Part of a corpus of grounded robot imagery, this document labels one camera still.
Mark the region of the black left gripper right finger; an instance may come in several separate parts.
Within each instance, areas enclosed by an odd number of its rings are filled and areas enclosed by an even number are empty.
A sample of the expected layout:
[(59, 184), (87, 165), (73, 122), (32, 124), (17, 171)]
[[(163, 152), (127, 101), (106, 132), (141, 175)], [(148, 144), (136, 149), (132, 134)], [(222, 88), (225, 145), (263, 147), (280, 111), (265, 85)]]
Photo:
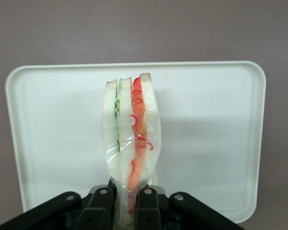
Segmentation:
[(241, 230), (238, 224), (186, 192), (166, 197), (160, 187), (146, 187), (137, 197), (137, 230)]

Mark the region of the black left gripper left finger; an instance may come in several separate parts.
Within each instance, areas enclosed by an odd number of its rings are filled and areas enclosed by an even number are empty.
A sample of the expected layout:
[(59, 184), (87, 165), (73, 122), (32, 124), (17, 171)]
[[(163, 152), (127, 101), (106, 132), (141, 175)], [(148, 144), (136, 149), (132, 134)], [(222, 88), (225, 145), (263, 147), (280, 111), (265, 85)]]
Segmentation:
[(114, 192), (93, 187), (84, 198), (65, 192), (3, 223), (0, 230), (111, 230)]

